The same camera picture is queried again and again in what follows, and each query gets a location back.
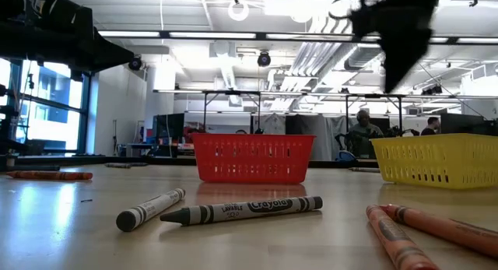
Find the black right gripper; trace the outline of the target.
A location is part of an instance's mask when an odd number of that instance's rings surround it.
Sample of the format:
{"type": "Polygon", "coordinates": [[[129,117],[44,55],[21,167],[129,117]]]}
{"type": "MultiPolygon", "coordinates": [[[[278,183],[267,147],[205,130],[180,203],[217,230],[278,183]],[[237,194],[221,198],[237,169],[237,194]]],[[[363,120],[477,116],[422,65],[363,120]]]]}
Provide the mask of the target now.
{"type": "Polygon", "coordinates": [[[382,38],[413,37],[422,40],[381,40],[380,45],[385,54],[384,91],[392,93],[405,78],[412,66],[427,52],[433,31],[430,20],[437,0],[421,2],[382,1],[352,10],[349,19],[352,33],[363,38],[370,33],[378,33],[382,38]]]}

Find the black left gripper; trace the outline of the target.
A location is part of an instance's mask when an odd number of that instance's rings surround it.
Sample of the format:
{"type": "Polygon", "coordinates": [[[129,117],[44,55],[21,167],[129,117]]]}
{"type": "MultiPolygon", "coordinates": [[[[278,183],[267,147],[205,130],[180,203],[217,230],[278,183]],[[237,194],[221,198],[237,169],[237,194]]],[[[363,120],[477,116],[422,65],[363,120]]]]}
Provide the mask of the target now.
{"type": "Polygon", "coordinates": [[[129,63],[134,53],[102,37],[94,27],[84,32],[84,14],[53,17],[27,25],[0,14],[0,57],[56,62],[75,70],[100,72],[129,63]]]}

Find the orange crayon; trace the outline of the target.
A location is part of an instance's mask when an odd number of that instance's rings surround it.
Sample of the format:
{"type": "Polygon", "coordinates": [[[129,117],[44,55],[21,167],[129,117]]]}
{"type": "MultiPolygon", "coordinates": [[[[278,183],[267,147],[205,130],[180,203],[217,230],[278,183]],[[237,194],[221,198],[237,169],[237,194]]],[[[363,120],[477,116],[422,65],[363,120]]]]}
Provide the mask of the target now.
{"type": "Polygon", "coordinates": [[[93,178],[92,173],[58,171],[12,171],[6,175],[15,179],[45,181],[88,181],[93,178]]]}
{"type": "Polygon", "coordinates": [[[395,222],[498,259],[498,232],[402,205],[381,205],[395,222]]]}
{"type": "Polygon", "coordinates": [[[369,205],[366,216],[397,270],[440,270],[380,206],[369,205]]]}

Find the black overhead light bar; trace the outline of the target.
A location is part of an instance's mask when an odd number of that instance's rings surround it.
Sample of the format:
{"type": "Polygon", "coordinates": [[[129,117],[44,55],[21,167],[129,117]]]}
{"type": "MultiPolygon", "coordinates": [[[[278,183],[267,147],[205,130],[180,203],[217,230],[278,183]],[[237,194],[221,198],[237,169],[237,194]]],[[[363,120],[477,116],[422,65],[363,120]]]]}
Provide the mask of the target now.
{"type": "MultiPolygon", "coordinates": [[[[367,35],[361,39],[351,33],[266,33],[266,32],[218,32],[218,31],[167,31],[167,30],[101,30],[99,34],[115,39],[158,40],[256,40],[290,42],[330,42],[376,44],[381,37],[367,35]]],[[[430,45],[498,46],[498,37],[434,36],[430,45]]]]}

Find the large dark-framed window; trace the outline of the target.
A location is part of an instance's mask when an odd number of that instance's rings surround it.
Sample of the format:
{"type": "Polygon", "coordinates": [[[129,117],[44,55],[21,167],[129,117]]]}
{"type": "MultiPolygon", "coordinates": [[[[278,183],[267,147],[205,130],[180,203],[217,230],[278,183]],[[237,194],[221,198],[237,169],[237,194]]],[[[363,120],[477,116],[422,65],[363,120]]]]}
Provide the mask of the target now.
{"type": "Polygon", "coordinates": [[[73,156],[86,149],[89,77],[71,78],[67,65],[0,58],[0,105],[14,105],[19,117],[12,139],[44,142],[42,155],[73,156]]]}

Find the person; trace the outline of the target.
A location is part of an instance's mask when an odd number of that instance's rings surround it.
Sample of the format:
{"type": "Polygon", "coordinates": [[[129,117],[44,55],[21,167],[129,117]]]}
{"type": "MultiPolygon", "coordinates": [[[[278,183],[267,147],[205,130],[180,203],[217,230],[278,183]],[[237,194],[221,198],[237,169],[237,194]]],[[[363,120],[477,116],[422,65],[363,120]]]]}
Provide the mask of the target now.
{"type": "Polygon", "coordinates": [[[429,117],[427,120],[427,126],[420,133],[421,136],[424,135],[435,135],[440,130],[440,120],[438,117],[429,117]]]}
{"type": "Polygon", "coordinates": [[[353,125],[348,132],[352,153],[361,159],[374,159],[375,152],[370,140],[383,138],[384,133],[370,122],[370,115],[365,110],[360,110],[356,114],[356,120],[357,124],[353,125]]]}

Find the background desk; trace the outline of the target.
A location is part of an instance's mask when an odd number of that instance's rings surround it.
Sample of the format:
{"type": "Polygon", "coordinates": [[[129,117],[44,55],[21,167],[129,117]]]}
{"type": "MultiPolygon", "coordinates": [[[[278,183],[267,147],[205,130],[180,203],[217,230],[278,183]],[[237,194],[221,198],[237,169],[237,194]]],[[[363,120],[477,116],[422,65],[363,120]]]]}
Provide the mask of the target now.
{"type": "Polygon", "coordinates": [[[126,145],[127,157],[140,157],[147,155],[148,151],[154,148],[153,144],[147,143],[128,143],[126,145]]]}

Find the yellow plastic basket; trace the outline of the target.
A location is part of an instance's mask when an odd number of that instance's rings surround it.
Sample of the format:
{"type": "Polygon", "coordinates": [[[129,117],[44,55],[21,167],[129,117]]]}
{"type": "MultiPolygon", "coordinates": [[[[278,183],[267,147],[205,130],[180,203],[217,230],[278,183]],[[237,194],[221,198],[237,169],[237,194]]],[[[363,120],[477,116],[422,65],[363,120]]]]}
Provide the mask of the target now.
{"type": "Polygon", "coordinates": [[[384,181],[434,188],[498,186],[498,137],[439,134],[373,139],[384,181]]]}

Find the grey fabric curtain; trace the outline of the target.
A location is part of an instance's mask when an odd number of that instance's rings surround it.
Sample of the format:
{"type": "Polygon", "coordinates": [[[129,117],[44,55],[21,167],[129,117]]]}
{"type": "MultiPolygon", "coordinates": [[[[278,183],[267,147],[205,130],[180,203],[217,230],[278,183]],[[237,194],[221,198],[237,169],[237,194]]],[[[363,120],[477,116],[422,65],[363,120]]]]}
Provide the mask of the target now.
{"type": "Polygon", "coordinates": [[[346,117],[312,117],[311,134],[315,136],[311,153],[312,161],[335,161],[339,143],[335,137],[346,133],[346,117]]]}

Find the blue round object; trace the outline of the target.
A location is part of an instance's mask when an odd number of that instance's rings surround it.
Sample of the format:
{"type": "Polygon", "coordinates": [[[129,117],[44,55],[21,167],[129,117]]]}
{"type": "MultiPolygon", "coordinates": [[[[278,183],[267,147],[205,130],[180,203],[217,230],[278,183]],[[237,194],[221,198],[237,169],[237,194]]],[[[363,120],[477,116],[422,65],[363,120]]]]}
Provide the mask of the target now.
{"type": "Polygon", "coordinates": [[[335,157],[335,161],[340,163],[351,163],[356,162],[357,159],[351,152],[347,150],[339,150],[335,157]]]}

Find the red background box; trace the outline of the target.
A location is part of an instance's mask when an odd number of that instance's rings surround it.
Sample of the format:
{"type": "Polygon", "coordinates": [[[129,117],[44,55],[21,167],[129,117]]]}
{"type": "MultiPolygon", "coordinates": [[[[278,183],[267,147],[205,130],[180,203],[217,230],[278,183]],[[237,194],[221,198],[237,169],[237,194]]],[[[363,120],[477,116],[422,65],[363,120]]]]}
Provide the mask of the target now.
{"type": "Polygon", "coordinates": [[[183,142],[182,149],[183,150],[193,150],[194,143],[192,138],[192,133],[196,131],[196,128],[191,128],[189,126],[184,127],[183,131],[183,142]]]}

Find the black equipment by window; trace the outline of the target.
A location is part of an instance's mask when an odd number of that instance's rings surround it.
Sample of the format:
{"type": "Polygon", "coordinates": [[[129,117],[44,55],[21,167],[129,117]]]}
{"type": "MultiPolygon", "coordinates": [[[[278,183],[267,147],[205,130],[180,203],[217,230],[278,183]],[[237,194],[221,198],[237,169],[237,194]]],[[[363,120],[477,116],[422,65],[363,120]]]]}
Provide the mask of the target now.
{"type": "Polygon", "coordinates": [[[21,156],[41,156],[44,151],[44,142],[41,140],[27,139],[17,142],[12,139],[12,127],[19,117],[18,108],[14,105],[0,105],[0,155],[15,153],[21,156]]]}

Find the white fabric cover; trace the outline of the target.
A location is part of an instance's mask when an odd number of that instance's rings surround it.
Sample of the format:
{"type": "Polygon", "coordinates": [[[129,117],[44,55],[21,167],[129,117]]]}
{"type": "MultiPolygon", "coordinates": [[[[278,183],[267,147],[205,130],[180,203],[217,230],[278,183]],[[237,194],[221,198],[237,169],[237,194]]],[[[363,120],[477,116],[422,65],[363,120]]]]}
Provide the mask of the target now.
{"type": "Polygon", "coordinates": [[[254,132],[266,135],[284,135],[286,133],[286,117],[278,114],[253,116],[254,132]]]}

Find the red plastic basket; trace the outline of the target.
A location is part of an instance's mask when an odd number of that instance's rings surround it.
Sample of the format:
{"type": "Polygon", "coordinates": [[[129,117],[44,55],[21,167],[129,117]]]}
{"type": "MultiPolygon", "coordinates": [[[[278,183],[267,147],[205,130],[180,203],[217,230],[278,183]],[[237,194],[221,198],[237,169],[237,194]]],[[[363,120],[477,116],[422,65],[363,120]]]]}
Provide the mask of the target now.
{"type": "Polygon", "coordinates": [[[299,184],[304,181],[313,135],[193,135],[199,178],[205,182],[299,184]]]}

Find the silver ventilation duct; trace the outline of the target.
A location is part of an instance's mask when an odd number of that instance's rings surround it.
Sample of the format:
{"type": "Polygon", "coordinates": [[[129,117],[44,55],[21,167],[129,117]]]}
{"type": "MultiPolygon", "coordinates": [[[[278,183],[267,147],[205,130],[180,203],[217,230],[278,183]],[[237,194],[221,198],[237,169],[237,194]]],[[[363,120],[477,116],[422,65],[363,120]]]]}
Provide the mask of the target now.
{"type": "Polygon", "coordinates": [[[378,44],[358,44],[344,62],[346,71],[359,71],[382,53],[378,44]]]}

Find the black metal rig frame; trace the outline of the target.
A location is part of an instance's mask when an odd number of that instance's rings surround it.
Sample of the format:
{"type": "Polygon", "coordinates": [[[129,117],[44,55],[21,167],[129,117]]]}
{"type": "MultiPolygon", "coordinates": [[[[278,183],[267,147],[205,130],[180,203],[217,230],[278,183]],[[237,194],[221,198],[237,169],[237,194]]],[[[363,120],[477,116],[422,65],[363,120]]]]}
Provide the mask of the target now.
{"type": "Polygon", "coordinates": [[[258,116],[258,126],[257,130],[261,129],[261,91],[250,91],[250,90],[238,90],[238,89],[221,89],[221,90],[202,90],[204,96],[203,102],[203,125],[207,127],[207,106],[220,94],[225,96],[247,96],[257,107],[257,111],[231,111],[231,110],[215,110],[215,114],[256,114],[258,116]]]}
{"type": "Polygon", "coordinates": [[[398,108],[398,132],[397,136],[401,137],[403,132],[403,122],[402,122],[402,98],[404,95],[396,94],[379,94],[379,93],[347,93],[345,97],[345,120],[346,120],[346,130],[349,130],[349,107],[353,105],[353,102],[349,102],[350,97],[355,97],[356,99],[386,99],[388,102],[393,104],[398,108]]]}

